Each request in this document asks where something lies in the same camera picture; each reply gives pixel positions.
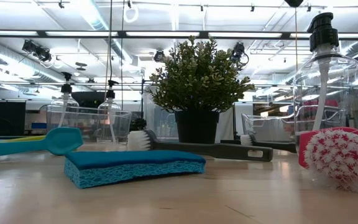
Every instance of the desk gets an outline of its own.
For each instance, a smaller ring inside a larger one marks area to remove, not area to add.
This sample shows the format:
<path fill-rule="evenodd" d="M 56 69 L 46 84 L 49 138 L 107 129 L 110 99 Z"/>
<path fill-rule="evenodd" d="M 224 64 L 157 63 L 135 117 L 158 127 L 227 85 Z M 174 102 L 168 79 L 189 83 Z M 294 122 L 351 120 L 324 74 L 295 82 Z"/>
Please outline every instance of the desk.
<path fill-rule="evenodd" d="M 63 160 L 0 157 L 0 224 L 358 224 L 358 194 L 319 189 L 287 152 L 272 162 L 209 157 L 205 174 L 83 190 L 64 176 Z"/>

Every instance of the blue sponge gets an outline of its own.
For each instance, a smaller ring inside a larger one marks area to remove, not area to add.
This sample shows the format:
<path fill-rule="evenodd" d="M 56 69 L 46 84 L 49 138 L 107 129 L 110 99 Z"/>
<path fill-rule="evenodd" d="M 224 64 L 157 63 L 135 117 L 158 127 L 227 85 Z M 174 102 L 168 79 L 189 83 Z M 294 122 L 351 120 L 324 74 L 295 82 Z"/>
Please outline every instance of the blue sponge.
<path fill-rule="evenodd" d="M 65 175 L 83 189 L 136 177 L 203 173 L 204 166 L 201 156 L 180 151 L 70 152 Z"/>

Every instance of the red and white brush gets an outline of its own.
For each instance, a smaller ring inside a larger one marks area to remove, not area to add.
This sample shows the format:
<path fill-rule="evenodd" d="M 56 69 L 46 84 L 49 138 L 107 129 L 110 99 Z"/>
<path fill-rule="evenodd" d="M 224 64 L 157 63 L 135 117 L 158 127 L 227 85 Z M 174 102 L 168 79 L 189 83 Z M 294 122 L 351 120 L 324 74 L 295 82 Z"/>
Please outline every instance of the red and white brush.
<path fill-rule="evenodd" d="M 358 192 L 358 130 L 329 128 L 300 135 L 299 164 L 319 184 Z"/>

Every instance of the teal spatula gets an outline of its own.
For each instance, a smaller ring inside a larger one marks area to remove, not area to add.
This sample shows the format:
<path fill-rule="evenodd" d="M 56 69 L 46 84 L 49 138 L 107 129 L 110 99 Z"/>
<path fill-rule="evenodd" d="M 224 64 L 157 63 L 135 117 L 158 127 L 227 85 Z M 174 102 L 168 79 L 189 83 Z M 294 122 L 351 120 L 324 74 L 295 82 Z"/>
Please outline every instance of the teal spatula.
<path fill-rule="evenodd" d="M 54 155 L 61 156 L 82 144 L 81 131 L 78 128 L 55 128 L 43 140 L 0 142 L 0 156 L 39 150 L 48 150 Z"/>

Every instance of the black plant pot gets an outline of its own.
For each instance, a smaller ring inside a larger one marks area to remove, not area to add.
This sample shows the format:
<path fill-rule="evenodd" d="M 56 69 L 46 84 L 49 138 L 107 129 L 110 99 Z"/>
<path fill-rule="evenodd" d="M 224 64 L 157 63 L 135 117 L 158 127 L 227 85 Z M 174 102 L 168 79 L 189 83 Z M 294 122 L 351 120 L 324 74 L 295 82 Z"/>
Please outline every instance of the black plant pot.
<path fill-rule="evenodd" d="M 219 113 L 212 111 L 175 112 L 180 142 L 215 143 Z"/>

